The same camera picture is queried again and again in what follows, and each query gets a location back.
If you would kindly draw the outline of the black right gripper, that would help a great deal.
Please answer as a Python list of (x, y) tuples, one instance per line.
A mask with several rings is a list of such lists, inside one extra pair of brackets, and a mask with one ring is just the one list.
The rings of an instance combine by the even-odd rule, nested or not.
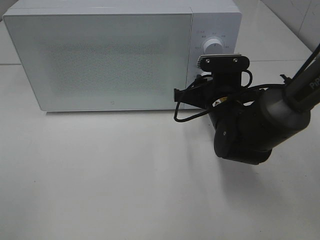
[(241, 80), (210, 80), (198, 86), (192, 83), (183, 90), (174, 88), (173, 98), (176, 103), (194, 103), (196, 101), (196, 93), (200, 94), (200, 102), (204, 107), (204, 111), (185, 118), (185, 120), (193, 120), (210, 113), (216, 100), (246, 90), (249, 86), (250, 81), (245, 86), (242, 86)]

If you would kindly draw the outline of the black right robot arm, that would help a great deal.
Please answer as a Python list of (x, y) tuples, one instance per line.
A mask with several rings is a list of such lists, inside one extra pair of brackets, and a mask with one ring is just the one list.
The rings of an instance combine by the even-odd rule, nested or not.
[(304, 130), (320, 102), (320, 60), (310, 57), (282, 84), (242, 85), (250, 61), (240, 54), (202, 55), (205, 72), (184, 90), (173, 91), (177, 105), (188, 104), (209, 115), (214, 152), (223, 159), (258, 165), (274, 147)]

